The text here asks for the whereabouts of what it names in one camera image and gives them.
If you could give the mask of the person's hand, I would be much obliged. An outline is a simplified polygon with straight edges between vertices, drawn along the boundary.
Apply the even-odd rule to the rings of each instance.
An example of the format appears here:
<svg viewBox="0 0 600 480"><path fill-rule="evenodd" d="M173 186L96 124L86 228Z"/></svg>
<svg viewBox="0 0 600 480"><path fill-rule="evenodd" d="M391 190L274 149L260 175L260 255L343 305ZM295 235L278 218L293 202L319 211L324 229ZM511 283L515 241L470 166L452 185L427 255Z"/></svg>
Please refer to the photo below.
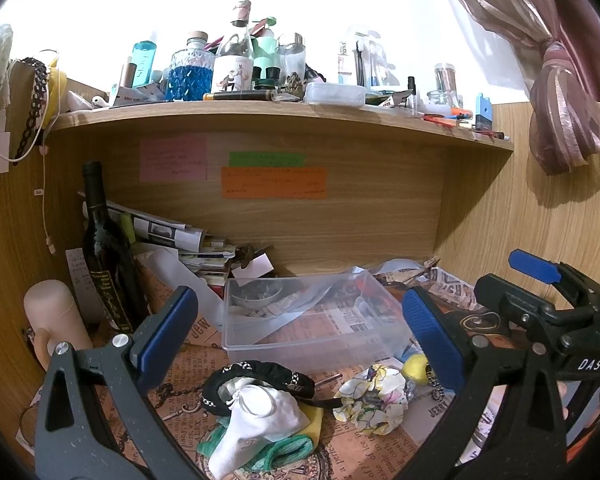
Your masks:
<svg viewBox="0 0 600 480"><path fill-rule="evenodd" d="M574 389L577 387L575 382L558 382L557 388L560 396L560 403L562 404L562 417L567 419L569 416L568 404L574 393Z"/></svg>

